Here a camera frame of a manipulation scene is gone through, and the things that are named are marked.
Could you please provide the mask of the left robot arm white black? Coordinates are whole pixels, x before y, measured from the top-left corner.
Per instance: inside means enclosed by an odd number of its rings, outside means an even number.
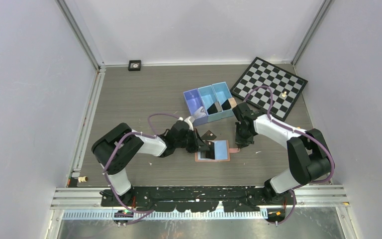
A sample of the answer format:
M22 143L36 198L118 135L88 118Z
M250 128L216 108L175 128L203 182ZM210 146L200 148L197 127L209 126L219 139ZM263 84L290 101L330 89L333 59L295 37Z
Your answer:
M190 122L177 120L163 134L147 135L120 123L110 132L97 140L91 151L103 167L103 175L107 179L113 199L121 206L132 202L132 185L126 173L126 166L136 154L149 154L155 157L167 157L178 148L188 153L205 152L210 148L196 128Z

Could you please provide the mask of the brown leather card holder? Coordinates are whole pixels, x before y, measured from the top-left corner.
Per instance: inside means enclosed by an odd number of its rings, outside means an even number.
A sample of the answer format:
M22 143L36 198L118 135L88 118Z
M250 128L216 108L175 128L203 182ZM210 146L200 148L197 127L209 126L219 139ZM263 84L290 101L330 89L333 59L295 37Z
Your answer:
M227 140L212 140L215 144L215 159L214 160L203 160L200 158L200 153L195 153L195 162L228 162L230 161L230 154L240 152L239 148L229 147Z

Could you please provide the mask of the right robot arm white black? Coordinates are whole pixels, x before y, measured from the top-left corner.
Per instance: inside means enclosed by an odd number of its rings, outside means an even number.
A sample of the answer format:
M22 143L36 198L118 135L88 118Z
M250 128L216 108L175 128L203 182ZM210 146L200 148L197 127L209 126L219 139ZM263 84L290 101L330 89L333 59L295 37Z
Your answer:
M285 192L334 172L335 164L321 131L293 127L262 111L254 112L246 103L232 111L237 119L235 143L239 148L254 144L254 137L263 135L287 150L288 169L264 183L268 203L277 204Z

